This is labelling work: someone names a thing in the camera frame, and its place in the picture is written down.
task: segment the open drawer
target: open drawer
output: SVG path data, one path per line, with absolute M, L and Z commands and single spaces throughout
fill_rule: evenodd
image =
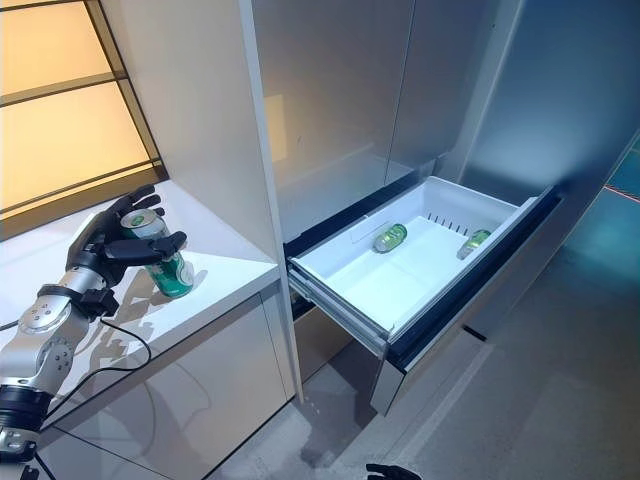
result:
M 289 282 L 382 360 L 372 405 L 386 413 L 406 375 L 558 201 L 549 188 L 518 207 L 428 177 L 290 257 Z M 407 238 L 376 253 L 374 239 L 396 223 Z M 480 229 L 492 233 L 460 260 L 458 250 Z

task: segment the white shelf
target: white shelf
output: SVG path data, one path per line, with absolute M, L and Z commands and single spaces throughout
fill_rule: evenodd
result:
M 156 191 L 163 198 L 169 228 L 183 230 L 189 237 L 183 255 L 194 265 L 194 289 L 182 298 L 169 300 L 157 291 L 144 268 L 130 268 L 114 288 L 122 306 L 114 319 L 107 319 L 144 338 L 154 355 L 279 278 L 277 264 L 173 182 L 157 185 Z M 110 203 L 75 213 L 2 244 L 0 277 L 5 281 L 0 291 L 0 324 L 17 320 L 33 303 L 42 284 L 55 283 L 62 277 L 67 249 L 76 230 L 89 214 Z M 0 348 L 13 338 L 14 332 L 14 329 L 0 332 Z M 88 372 L 122 362 L 141 348 L 131 337 L 94 322 L 77 349 L 79 354 L 59 396 L 69 392 Z M 142 353 L 135 357 L 144 359 Z M 118 377 L 110 378 L 115 382 Z

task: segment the concrete floor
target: concrete floor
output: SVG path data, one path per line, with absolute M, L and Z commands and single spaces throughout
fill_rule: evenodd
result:
M 351 343 L 209 478 L 640 479 L 639 220 L 603 191 L 495 337 L 459 335 L 387 417 Z

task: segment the green can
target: green can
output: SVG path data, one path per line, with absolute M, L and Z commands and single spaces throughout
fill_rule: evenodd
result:
M 373 242 L 373 249 L 378 253 L 387 253 L 396 248 L 407 238 L 407 228 L 396 223 L 386 232 L 378 235 Z
M 491 235 L 489 230 L 476 230 L 471 234 L 469 240 L 462 244 L 462 247 L 460 247 L 456 256 L 460 260 L 464 260 L 471 252 L 478 248 L 482 242 L 489 238 L 489 235 Z
M 150 209 L 134 210 L 120 220 L 129 238 L 157 239 L 170 235 L 162 218 Z M 171 258 L 145 266 L 158 289 L 167 297 L 186 295 L 193 288 L 193 267 L 180 252 Z

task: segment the yellow window light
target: yellow window light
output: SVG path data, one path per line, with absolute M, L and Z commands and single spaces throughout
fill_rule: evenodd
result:
M 0 109 L 7 208 L 149 159 L 115 82 Z
M 0 30 L 2 95 L 110 72 L 83 2 L 2 12 Z

